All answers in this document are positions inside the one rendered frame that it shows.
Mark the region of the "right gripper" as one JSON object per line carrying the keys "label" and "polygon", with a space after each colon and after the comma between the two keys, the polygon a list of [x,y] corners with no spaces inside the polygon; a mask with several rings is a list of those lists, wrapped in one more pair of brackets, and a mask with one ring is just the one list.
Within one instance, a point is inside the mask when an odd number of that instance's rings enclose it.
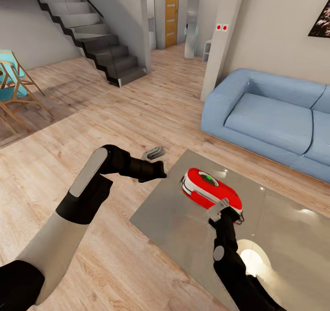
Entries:
{"label": "right gripper", "polygon": [[225,207],[223,211],[220,212],[220,220],[214,222],[213,219],[209,219],[209,224],[216,230],[216,232],[219,229],[229,229],[234,230],[234,221],[237,221],[238,219],[241,219],[241,216],[230,206]]}

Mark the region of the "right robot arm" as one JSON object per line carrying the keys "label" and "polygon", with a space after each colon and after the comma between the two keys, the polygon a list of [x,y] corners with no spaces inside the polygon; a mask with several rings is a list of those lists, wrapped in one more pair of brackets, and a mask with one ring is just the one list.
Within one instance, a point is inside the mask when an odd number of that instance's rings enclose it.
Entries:
{"label": "right robot arm", "polygon": [[236,241],[234,221],[241,216],[224,198],[207,210],[209,224],[216,230],[213,268],[240,311],[286,311],[272,288],[258,275],[246,276]]}

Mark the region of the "radio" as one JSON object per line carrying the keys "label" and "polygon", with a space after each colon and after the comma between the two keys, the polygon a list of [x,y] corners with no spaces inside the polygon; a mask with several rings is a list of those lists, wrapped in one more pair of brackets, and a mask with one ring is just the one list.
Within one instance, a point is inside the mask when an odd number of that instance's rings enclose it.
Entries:
{"label": "radio", "polygon": [[[180,181],[183,194],[206,208],[207,210],[220,202],[224,198],[229,199],[229,205],[240,216],[240,224],[245,221],[242,216],[242,204],[237,193],[227,185],[210,176],[209,174],[197,169],[191,168]],[[236,223],[235,221],[233,223]],[[238,224],[238,223],[236,223]]]}

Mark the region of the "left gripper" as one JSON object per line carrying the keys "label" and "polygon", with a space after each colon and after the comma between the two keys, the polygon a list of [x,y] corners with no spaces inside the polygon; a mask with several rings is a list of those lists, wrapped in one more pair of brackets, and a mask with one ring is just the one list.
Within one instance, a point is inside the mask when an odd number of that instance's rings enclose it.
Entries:
{"label": "left gripper", "polygon": [[138,179],[138,182],[144,183],[157,178],[165,178],[167,174],[164,173],[164,164],[162,161],[157,161],[155,163],[149,163],[147,161],[140,161],[140,170],[137,176],[133,177]]}

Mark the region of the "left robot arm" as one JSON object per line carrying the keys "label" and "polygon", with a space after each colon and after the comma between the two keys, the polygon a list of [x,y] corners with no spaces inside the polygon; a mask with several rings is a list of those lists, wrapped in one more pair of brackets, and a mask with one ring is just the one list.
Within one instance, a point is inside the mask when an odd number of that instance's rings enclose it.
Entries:
{"label": "left robot arm", "polygon": [[164,147],[153,147],[141,159],[114,145],[97,148],[64,199],[14,260],[0,267],[0,311],[38,307],[64,278],[89,224],[114,182],[101,176],[119,173],[144,183],[165,178]]}

